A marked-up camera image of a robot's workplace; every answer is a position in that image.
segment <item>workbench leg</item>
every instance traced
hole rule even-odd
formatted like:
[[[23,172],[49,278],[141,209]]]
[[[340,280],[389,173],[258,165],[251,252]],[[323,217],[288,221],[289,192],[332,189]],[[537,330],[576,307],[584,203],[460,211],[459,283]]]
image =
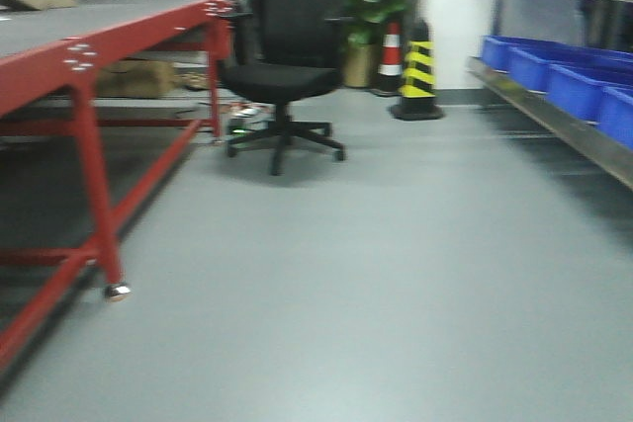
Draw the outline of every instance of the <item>workbench leg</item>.
[[[120,300],[130,292],[130,289],[123,282],[123,269],[119,259],[117,229],[109,198],[103,146],[97,128],[97,115],[92,107],[94,98],[92,85],[73,87],[71,98],[75,123],[74,136],[77,140],[88,201],[95,222],[99,256],[97,263],[103,269],[109,284],[106,287],[106,297],[110,300]]]

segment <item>workbench caster wheel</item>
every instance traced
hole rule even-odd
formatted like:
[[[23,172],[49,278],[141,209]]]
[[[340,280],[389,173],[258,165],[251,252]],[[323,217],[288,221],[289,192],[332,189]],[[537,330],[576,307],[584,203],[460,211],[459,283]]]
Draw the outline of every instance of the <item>workbench caster wheel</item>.
[[[112,284],[104,290],[104,296],[107,301],[121,301],[130,294],[131,290],[125,282]]]

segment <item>blue storage bin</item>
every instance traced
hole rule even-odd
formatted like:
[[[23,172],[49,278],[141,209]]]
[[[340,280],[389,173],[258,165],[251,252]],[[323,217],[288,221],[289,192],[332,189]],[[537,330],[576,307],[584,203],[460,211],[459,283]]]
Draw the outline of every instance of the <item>blue storage bin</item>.
[[[603,88],[633,87],[633,73],[554,64],[547,100],[583,121],[597,121]]]
[[[484,37],[482,46],[482,61],[490,68],[497,71],[507,71],[509,63],[509,49],[513,46],[538,46],[538,47],[562,47],[560,43],[546,42],[534,39],[521,39],[517,37]]]
[[[604,88],[597,128],[633,148],[633,89]]]
[[[628,51],[619,51],[617,49],[603,49],[603,48],[591,48],[589,46],[571,46],[568,45],[567,48],[573,49],[575,51],[580,51],[583,53],[594,54],[597,56],[603,56],[606,58],[616,58],[616,59],[625,59],[633,61],[633,53]]]
[[[583,66],[591,63],[594,56],[565,47],[510,48],[508,72],[510,78],[530,91],[547,91],[550,66],[552,64],[575,64]]]
[[[597,55],[591,61],[590,66],[611,71],[623,71],[633,73],[633,57],[626,58]]]

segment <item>orange and white traffic cone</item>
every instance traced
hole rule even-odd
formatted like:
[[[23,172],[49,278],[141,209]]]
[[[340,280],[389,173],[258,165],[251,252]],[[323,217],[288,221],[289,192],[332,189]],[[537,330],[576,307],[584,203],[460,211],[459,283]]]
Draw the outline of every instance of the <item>orange and white traffic cone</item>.
[[[400,25],[397,22],[390,22],[383,42],[383,62],[378,70],[375,86],[370,91],[376,96],[398,96],[402,74]]]

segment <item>wall baseboard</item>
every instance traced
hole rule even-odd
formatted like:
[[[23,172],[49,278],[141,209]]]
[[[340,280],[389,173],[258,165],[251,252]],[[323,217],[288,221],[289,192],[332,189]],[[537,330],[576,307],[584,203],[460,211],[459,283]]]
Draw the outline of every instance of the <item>wall baseboard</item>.
[[[479,89],[438,89],[435,91],[439,106],[481,104],[486,90]]]

